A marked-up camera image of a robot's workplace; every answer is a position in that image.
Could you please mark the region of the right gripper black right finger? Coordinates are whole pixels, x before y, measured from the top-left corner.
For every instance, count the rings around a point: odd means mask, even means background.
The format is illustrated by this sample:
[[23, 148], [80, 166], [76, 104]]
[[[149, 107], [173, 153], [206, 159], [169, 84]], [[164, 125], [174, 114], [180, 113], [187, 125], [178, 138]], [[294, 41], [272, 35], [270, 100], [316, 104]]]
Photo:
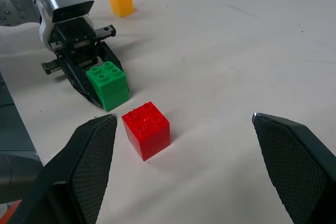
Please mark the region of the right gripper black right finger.
[[293, 223], [335, 223], [335, 155], [303, 124], [263, 113], [252, 123]]

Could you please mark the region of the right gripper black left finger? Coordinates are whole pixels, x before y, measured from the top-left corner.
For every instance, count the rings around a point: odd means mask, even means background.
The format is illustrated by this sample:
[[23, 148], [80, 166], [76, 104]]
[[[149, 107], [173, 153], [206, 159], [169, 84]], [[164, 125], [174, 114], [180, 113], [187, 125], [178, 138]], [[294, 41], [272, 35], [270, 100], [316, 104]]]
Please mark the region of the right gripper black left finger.
[[8, 223], [96, 223], [106, 192], [118, 117], [76, 128], [41, 170]]

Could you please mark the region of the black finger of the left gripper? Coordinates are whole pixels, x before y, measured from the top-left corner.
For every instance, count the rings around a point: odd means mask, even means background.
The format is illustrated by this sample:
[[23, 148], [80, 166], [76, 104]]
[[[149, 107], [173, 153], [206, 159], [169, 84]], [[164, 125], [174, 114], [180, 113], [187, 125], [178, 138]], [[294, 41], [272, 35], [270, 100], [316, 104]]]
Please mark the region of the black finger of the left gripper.
[[82, 68], [73, 64], [65, 55], [60, 56], [58, 61], [72, 87], [90, 103], [97, 107], [102, 107], [100, 98]]
[[105, 42], [99, 44], [98, 56], [103, 61], [96, 78], [99, 93], [103, 97], [129, 97], [128, 82], [121, 63]]

